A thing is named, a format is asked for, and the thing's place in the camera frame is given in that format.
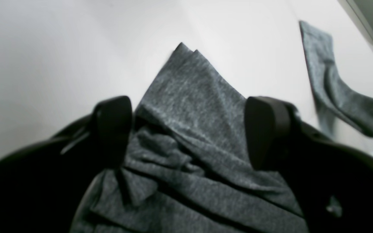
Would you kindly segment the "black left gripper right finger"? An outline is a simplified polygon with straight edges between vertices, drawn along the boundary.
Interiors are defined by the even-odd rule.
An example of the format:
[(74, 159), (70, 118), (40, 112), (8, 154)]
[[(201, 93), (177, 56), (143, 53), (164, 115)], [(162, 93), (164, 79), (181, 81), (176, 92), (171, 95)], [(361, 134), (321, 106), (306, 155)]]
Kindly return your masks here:
[(278, 171), (311, 233), (373, 233), (373, 157), (302, 121), (290, 102), (249, 97), (247, 148), (257, 171)]

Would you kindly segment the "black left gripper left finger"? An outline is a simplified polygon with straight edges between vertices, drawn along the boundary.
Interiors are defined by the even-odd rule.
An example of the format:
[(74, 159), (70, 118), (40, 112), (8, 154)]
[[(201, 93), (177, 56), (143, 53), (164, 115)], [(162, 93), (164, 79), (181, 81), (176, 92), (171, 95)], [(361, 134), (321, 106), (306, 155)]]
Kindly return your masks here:
[(122, 164), (129, 97), (99, 102), (49, 139), (0, 159), (0, 233), (67, 233), (89, 184)]

